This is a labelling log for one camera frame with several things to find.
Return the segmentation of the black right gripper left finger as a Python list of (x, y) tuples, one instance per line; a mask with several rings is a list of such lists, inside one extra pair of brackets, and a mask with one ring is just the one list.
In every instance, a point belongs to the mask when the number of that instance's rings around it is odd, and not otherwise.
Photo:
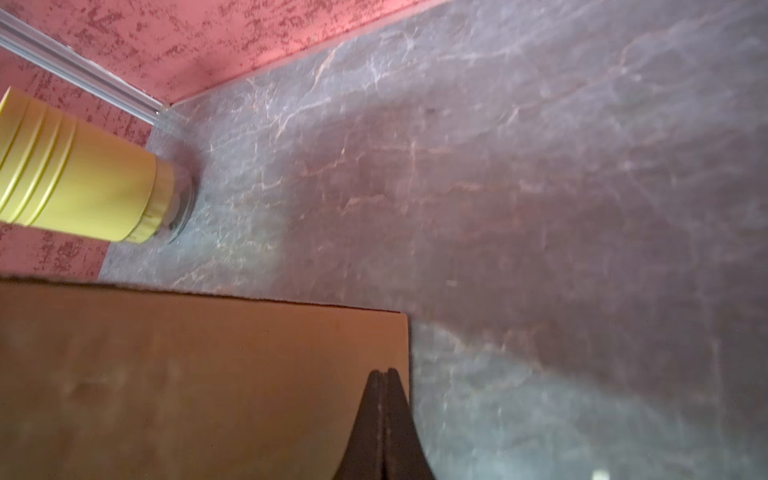
[(367, 379), (336, 480), (381, 480), (384, 477), (384, 374), (372, 371)]

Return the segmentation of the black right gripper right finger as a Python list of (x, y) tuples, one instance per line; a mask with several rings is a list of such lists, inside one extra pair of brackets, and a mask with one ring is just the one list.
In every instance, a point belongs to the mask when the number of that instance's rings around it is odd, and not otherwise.
[(384, 374), (383, 469), (384, 479), (435, 480), (421, 446), (399, 373)]

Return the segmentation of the brown cardboard express box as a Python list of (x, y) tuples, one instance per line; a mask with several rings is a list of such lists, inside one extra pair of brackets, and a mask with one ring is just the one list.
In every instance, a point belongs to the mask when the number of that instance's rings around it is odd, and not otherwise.
[(5, 479), (329, 479), (404, 314), (5, 280)]

